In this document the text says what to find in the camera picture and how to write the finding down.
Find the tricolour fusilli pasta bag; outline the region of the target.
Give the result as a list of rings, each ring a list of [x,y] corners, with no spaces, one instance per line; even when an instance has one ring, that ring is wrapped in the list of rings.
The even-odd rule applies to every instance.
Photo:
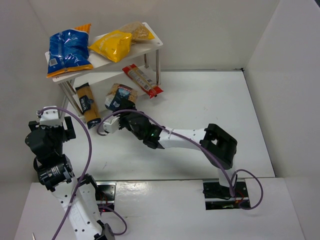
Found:
[[[121,105],[122,99],[136,103],[138,92],[124,84],[114,83],[107,93],[104,101],[106,109],[116,111]]]

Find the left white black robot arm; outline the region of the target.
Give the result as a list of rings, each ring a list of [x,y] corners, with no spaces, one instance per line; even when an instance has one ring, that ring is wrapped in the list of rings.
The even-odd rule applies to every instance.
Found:
[[[28,123],[25,143],[35,154],[33,168],[39,182],[60,202],[76,239],[113,240],[110,225],[101,220],[95,180],[89,174],[76,177],[71,161],[63,154],[63,143],[76,137],[71,117],[64,120],[66,127],[59,118]]]

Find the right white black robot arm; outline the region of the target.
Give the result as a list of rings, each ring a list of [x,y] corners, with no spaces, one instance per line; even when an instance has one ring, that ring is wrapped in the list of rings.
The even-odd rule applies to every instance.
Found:
[[[204,153],[219,170],[219,184],[233,189],[237,175],[233,168],[237,140],[214,123],[201,129],[183,130],[164,127],[136,110],[127,99],[120,101],[119,128],[126,128],[151,149],[181,148]]]

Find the white two-tier metal shelf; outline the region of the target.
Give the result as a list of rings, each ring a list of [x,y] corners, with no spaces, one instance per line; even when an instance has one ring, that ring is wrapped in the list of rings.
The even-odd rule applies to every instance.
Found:
[[[135,89],[138,96],[144,95],[145,92],[122,71],[122,68],[131,64],[138,65],[136,58],[140,57],[144,58],[144,63],[139,68],[157,85],[161,84],[160,50],[163,47],[163,42],[146,22],[144,25],[153,34],[154,39],[133,45],[130,53],[122,61],[115,63],[94,51],[90,51],[88,60],[93,65],[92,70],[68,72],[52,78],[64,93],[62,100],[64,108],[71,105],[74,112],[80,117],[83,116],[75,88],[85,83],[89,83],[97,108],[102,114],[107,110],[105,107],[106,95],[115,83]]]

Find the yellow pasta bag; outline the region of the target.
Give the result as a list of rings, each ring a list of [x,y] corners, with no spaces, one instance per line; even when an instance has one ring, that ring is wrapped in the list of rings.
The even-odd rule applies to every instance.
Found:
[[[110,61],[118,63],[129,54],[131,45],[131,33],[114,30],[95,41],[88,48]]]

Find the blue orange pasta bag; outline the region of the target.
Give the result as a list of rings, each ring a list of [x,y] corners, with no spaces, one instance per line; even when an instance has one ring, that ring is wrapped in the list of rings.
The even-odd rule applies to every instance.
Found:
[[[88,60],[90,28],[88,23],[60,31],[49,38],[47,78],[93,69]]]

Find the clear beige pasta bag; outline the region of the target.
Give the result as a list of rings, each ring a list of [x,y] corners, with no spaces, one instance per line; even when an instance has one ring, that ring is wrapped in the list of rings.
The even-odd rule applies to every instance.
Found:
[[[123,33],[130,33],[132,35],[132,44],[144,43],[155,39],[152,32],[140,21],[127,23],[118,30]]]

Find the red spaghetti pack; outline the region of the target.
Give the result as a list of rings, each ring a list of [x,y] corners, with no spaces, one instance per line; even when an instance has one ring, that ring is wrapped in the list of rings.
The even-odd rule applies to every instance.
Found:
[[[122,71],[138,85],[150,98],[157,97],[163,90],[139,67],[131,64],[122,68]]]

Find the la sicilia spaghetti pack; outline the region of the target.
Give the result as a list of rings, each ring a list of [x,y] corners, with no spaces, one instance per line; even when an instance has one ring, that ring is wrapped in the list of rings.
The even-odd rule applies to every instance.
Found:
[[[88,129],[92,129],[101,122],[101,115],[99,113],[97,103],[92,93],[89,83],[84,83],[75,88],[81,110]]]

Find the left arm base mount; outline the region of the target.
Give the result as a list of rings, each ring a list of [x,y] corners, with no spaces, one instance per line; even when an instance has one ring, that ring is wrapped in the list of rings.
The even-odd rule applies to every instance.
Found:
[[[103,212],[110,212],[108,207],[112,210],[115,209],[115,197],[116,197],[116,182],[114,181],[98,181],[97,189],[95,192],[95,200],[99,209]]]

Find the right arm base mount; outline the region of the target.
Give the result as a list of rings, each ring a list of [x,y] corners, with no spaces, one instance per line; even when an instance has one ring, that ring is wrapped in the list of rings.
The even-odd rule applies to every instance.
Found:
[[[209,210],[233,210],[240,209],[240,206],[250,208],[249,194],[244,180],[238,181],[235,185],[236,196],[232,197],[229,188],[221,186],[218,181],[204,181],[203,195],[205,209]]]

